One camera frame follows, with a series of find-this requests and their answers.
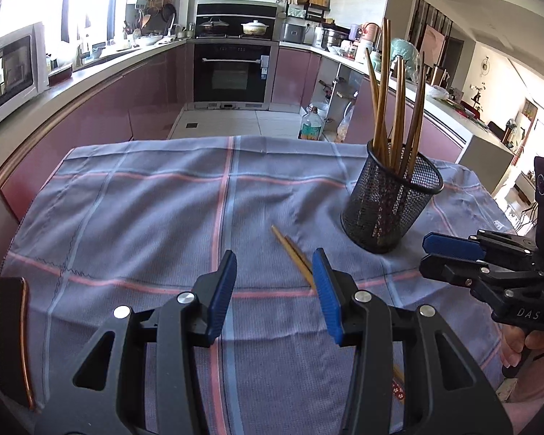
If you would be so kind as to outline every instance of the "oven handle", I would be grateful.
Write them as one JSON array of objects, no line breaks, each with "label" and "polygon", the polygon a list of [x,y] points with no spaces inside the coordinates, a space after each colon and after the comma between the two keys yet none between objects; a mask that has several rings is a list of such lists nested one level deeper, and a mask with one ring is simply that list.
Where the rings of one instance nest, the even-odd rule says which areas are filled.
[{"label": "oven handle", "polygon": [[206,59],[203,57],[203,62],[245,62],[245,63],[257,63],[260,65],[262,63],[261,59],[258,60],[241,60],[241,59]]}]

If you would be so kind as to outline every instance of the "blue gripper pad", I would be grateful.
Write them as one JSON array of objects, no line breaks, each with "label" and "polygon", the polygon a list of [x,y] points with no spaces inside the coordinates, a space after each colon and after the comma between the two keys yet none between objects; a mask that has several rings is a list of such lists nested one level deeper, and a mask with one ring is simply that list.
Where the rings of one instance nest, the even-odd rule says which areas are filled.
[{"label": "blue gripper pad", "polygon": [[342,327],[341,304],[335,290],[332,268],[322,249],[317,249],[312,255],[312,273],[326,322],[326,330],[335,343],[340,345],[345,336]]},{"label": "blue gripper pad", "polygon": [[212,344],[222,333],[226,313],[234,290],[236,273],[238,271],[238,262],[236,255],[231,250],[228,250],[216,274],[220,276],[218,287],[213,294],[212,301],[207,308],[207,340]]},{"label": "blue gripper pad", "polygon": [[430,255],[458,258],[460,260],[483,260],[484,249],[477,242],[431,232],[423,239],[423,249]]}]

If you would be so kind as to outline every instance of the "white pot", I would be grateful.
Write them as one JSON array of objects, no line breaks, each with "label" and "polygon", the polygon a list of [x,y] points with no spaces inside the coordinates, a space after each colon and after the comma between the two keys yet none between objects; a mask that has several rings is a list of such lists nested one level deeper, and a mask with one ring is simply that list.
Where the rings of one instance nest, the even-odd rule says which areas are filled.
[{"label": "white pot", "polygon": [[266,29],[268,29],[267,25],[257,20],[242,24],[242,27],[244,28],[244,34],[248,36],[263,36],[266,33]]}]

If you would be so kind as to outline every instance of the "utensil holder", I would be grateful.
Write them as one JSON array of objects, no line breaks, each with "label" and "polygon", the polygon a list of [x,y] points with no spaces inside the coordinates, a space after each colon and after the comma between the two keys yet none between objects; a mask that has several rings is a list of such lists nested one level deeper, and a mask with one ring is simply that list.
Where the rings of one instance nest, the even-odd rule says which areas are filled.
[{"label": "utensil holder", "polygon": [[373,153],[371,142],[367,152],[367,161],[341,214],[341,224],[359,247],[387,253],[397,246],[429,200],[441,192],[443,179],[424,155],[418,154],[408,179],[406,172],[401,178],[384,167]]}]

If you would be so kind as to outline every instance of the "bottle label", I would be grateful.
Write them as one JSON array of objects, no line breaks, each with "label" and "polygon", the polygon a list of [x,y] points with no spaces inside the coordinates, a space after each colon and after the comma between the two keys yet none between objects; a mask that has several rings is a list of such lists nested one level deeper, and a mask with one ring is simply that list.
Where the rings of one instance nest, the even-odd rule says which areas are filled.
[{"label": "bottle label", "polygon": [[320,137],[321,126],[313,127],[307,126],[306,124],[302,126],[302,135],[300,138],[305,140],[318,140]]}]

